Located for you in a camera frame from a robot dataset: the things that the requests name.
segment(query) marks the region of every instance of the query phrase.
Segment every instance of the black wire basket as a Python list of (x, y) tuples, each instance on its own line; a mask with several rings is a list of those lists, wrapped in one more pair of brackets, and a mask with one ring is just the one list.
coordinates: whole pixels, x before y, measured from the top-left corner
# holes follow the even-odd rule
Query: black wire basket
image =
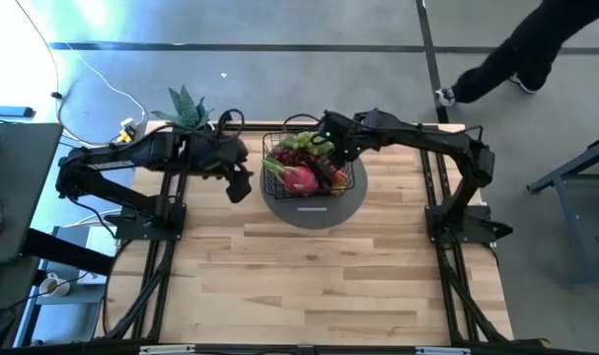
[[(293, 136), (293, 133), (287, 132), (271, 132), (267, 133), (262, 138), (262, 152), (264, 158), (270, 158), (272, 149), (279, 144), (282, 140), (287, 137)], [(312, 171), (316, 168), (316, 165), (309, 167)], [(314, 197), (314, 196), (341, 196), (347, 190), (354, 188), (354, 168), (352, 163), (347, 163), (342, 168), (343, 172), (347, 175), (347, 182), (344, 188), (331, 188), (324, 182), (321, 178), (319, 178), (319, 174), (315, 174), (317, 177), (317, 181), (319, 182), (318, 189), (311, 191), (310, 193), (305, 192), (292, 192), (288, 191), (283, 183), (277, 179), (275, 174), (270, 172), (267, 169), (263, 169), (263, 187), (264, 192), (267, 195), (274, 197), (275, 199), (287, 199), (287, 198), (297, 198), (297, 197)]]

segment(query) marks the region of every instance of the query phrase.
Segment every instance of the black pants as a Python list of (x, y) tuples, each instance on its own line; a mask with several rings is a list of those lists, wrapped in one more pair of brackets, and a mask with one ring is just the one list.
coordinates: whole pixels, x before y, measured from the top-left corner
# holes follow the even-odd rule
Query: black pants
[(481, 66), (459, 77), (455, 100), (471, 103), (514, 73), (530, 89), (540, 89), (562, 44), (597, 19), (599, 0), (543, 0)]

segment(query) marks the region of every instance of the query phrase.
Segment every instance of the wooden tabletop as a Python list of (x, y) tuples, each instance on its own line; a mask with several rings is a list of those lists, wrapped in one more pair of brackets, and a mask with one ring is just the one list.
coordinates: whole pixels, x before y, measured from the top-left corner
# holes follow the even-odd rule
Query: wooden tabletop
[[(147, 129), (159, 124), (152, 121)], [(392, 146), (380, 154), (364, 153), (368, 189), (363, 205), (341, 225), (307, 231), (280, 221), (262, 200), (262, 136), (242, 134), (250, 151), (247, 166), (256, 174), (253, 192), (241, 203), (229, 201), (225, 180), (188, 180), (186, 230), (172, 265), (161, 341), (448, 344), (437, 258), (424, 226), (419, 152)], [(454, 190), (460, 175), (451, 159), (446, 165)], [(157, 194), (161, 179), (159, 173), (138, 169), (133, 188)], [(439, 181), (436, 172), (434, 180)], [(472, 201), (480, 202), (479, 197)], [(139, 292), (148, 244), (131, 243), (114, 268), (110, 327)], [(473, 298), (511, 337), (493, 256), (481, 246), (463, 245), (463, 251)], [(146, 329), (153, 309), (154, 296)], [(461, 303), (456, 309), (466, 336)]]

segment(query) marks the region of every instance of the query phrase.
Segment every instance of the shoe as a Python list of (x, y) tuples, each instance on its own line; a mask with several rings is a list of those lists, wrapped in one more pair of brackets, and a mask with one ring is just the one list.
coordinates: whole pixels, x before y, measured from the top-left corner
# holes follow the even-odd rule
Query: shoe
[(534, 95), (534, 94), (538, 93), (538, 90), (531, 90), (531, 89), (527, 88), (525, 86), (525, 84), (518, 78), (517, 73), (514, 73), (512, 76), (510, 76), (509, 81), (518, 85), (518, 87), (521, 88), (526, 94)]
[(452, 88), (442, 88), (435, 92), (437, 100), (444, 107), (450, 107), (455, 104), (455, 93)]

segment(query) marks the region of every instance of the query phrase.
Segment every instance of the concrete floor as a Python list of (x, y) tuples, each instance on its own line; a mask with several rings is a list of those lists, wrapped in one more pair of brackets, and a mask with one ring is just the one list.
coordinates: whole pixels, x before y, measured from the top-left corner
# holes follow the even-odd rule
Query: concrete floor
[[(403, 120), (437, 120), (415, 0), (23, 0), (50, 42), (125, 41), (203, 44), (364, 44), (400, 51), (78, 51), (111, 83), (148, 110), (171, 110), (169, 86), (187, 84), (218, 112), (240, 108), (247, 119), (281, 119), (325, 108), (352, 114), (373, 107)], [(436, 46), (499, 44), (537, 0), (426, 0)], [(599, 48), (599, 22), (567, 47)], [(62, 116), (89, 140), (107, 141), (137, 107), (113, 93), (68, 50), (56, 50)], [(450, 85), (480, 54), (438, 54), (441, 84)], [(37, 109), (53, 121), (54, 73), (46, 50), (12, 1), (0, 1), (0, 104)], [(559, 348), (599, 351), (599, 285), (563, 289), (573, 272), (562, 213), (552, 191), (527, 195), (524, 185), (599, 139), (599, 55), (563, 55), (547, 86), (524, 96), (503, 85), (477, 103), (449, 109), (451, 122), (482, 124), (496, 153), (494, 183), (483, 191), (495, 219), (515, 228), (499, 243), (500, 273), (514, 335), (546, 337)], [(68, 148), (60, 147), (58, 156)], [(56, 198), (52, 169), (34, 224), (48, 230), (88, 212)], [(130, 183), (131, 172), (112, 178)], [(97, 199), (87, 203), (106, 210)], [(72, 323), (86, 310), (43, 310), (36, 338), (87, 338)]]

